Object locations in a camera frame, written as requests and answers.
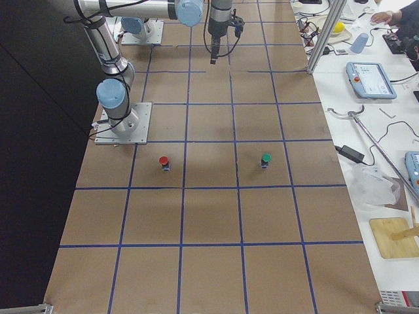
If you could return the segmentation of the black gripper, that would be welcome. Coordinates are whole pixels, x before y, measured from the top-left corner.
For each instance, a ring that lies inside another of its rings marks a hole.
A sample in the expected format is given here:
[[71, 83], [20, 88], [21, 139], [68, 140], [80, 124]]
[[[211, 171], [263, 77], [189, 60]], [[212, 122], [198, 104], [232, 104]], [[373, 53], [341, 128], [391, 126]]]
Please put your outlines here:
[[234, 27], [236, 34], [240, 37], [239, 32], [244, 30], [245, 22], [234, 13], [232, 0], [213, 0], [209, 3], [210, 63], [215, 65], [219, 58], [221, 37], [227, 34], [228, 27]]

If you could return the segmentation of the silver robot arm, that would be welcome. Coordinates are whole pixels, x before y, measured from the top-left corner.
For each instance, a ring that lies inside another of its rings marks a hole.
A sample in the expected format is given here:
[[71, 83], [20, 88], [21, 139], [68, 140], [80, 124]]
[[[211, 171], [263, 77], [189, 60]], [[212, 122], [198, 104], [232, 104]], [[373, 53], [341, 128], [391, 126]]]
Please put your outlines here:
[[122, 17], [121, 24], [127, 33], [131, 33], [138, 39], [146, 39], [155, 30], [154, 26], [149, 22], [149, 19], [142, 20], [141, 18]]
[[147, 140], [150, 103], [132, 103], [130, 90], [135, 78], [134, 66], [122, 56], [109, 29], [107, 19], [119, 17], [141, 23], [138, 34], [147, 38], [148, 22], [156, 18], [177, 20], [184, 26], [194, 27], [206, 19], [207, 33], [211, 35], [210, 62], [221, 57], [221, 38], [228, 28], [240, 37], [245, 22], [232, 8], [232, 1], [55, 1], [64, 13], [67, 24], [81, 24], [105, 73], [98, 84], [96, 95], [106, 113], [108, 127], [100, 129], [104, 143], [144, 143]]

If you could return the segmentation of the person's hand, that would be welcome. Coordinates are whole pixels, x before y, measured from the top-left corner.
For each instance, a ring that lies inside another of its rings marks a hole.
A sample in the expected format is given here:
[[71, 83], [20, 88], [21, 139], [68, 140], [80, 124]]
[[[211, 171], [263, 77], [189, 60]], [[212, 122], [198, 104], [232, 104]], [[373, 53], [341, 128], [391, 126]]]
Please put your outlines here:
[[385, 11], [385, 12], [378, 12], [371, 16], [371, 22], [376, 24], [384, 23], [386, 25], [395, 25], [400, 22], [402, 18], [402, 12], [400, 10], [397, 11]]

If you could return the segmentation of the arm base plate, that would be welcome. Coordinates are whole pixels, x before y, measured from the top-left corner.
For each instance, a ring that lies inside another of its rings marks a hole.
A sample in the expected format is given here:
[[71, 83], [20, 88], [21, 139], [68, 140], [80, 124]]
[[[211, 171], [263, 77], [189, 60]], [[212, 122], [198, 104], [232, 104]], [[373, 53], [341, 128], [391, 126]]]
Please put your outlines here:
[[148, 20], [142, 25], [139, 33], [125, 30], [121, 44], [124, 46], [159, 46], [162, 41], [164, 22], [162, 20]]
[[98, 126], [98, 131], [94, 137], [94, 142], [97, 145], [131, 145], [147, 143], [149, 123], [151, 119], [151, 111], [153, 104], [146, 103], [131, 103], [131, 113], [116, 127], [118, 121], [111, 120], [107, 116], [105, 109], [102, 110], [101, 119], [106, 123]]

